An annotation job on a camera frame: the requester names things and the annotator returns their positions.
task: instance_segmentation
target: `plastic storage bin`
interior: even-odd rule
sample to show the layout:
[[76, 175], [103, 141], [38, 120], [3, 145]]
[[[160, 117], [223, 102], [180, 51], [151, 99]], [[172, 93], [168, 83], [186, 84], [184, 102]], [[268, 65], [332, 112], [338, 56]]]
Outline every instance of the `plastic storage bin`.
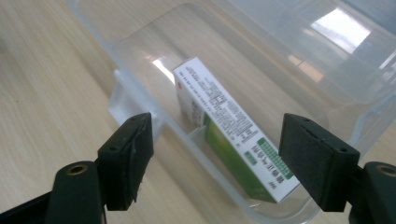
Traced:
[[331, 0], [67, 0], [118, 64], [110, 111], [170, 127], [250, 215], [298, 223], [318, 211], [303, 188], [280, 204], [250, 200], [177, 100], [172, 71], [200, 58], [278, 146], [284, 113], [316, 121], [364, 154], [396, 116], [392, 22]]

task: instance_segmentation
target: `wooden table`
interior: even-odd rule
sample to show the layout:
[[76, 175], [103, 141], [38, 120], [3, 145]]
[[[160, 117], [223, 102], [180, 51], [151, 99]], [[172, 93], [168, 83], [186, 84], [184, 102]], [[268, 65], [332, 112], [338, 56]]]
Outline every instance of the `wooden table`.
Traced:
[[[96, 158], [118, 128], [107, 110], [115, 67], [64, 1], [0, 2], [0, 212], [50, 191], [66, 164]], [[362, 163], [396, 163], [395, 135], [394, 122]], [[175, 139], [156, 143], [138, 202], [108, 223], [255, 223]], [[347, 213], [312, 223], [347, 223]]]

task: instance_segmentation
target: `green label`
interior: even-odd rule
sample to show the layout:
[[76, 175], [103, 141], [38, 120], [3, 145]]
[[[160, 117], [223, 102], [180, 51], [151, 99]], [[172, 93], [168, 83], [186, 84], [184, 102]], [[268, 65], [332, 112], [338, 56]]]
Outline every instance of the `green label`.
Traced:
[[257, 161], [254, 159], [254, 157], [251, 155], [250, 152], [245, 152], [245, 156], [247, 157], [247, 160], [250, 162], [252, 165], [256, 165]]
[[285, 162], [282, 161], [282, 159], [280, 159], [276, 151], [267, 141], [265, 141], [264, 138], [260, 139], [257, 144], [262, 148], [262, 151], [264, 151], [264, 153], [287, 179], [293, 177], [293, 173], [289, 170], [289, 167], [285, 164]]

